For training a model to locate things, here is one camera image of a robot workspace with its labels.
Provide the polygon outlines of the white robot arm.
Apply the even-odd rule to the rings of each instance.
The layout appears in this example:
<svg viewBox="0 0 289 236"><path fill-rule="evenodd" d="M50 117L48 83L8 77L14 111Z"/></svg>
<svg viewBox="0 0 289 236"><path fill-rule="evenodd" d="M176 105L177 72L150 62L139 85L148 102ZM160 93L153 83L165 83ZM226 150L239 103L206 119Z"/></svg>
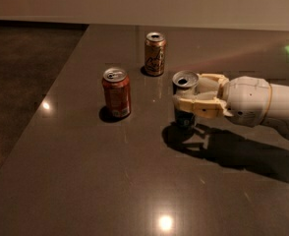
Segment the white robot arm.
<svg viewBox="0 0 289 236"><path fill-rule="evenodd" d="M180 71L173 76L176 109L202 118L226 117L255 127L277 124L289 130L289 87L264 79Z"/></svg>

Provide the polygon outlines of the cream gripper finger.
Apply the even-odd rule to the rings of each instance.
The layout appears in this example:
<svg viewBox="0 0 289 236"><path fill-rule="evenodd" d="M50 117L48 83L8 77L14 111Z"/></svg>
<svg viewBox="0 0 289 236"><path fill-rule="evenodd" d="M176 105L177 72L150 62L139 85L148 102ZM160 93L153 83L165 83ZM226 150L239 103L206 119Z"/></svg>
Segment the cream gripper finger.
<svg viewBox="0 0 289 236"><path fill-rule="evenodd" d="M220 91L229 79L222 74L199 74L199 92Z"/></svg>
<svg viewBox="0 0 289 236"><path fill-rule="evenodd" d="M176 109L192 113L202 118L213 119L217 117L231 116L231 113L227 109L227 103L216 97L214 99L202 100L186 98L175 94L173 96L173 103Z"/></svg>

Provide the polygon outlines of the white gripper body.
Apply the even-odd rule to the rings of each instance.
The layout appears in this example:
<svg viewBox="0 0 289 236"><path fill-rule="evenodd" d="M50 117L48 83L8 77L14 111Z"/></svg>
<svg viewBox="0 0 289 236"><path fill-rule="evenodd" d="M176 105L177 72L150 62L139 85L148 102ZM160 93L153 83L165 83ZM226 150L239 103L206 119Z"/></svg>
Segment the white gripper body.
<svg viewBox="0 0 289 236"><path fill-rule="evenodd" d="M223 87L224 116L234 124L255 127L263 120L271 99L271 85L264 79L239 77Z"/></svg>

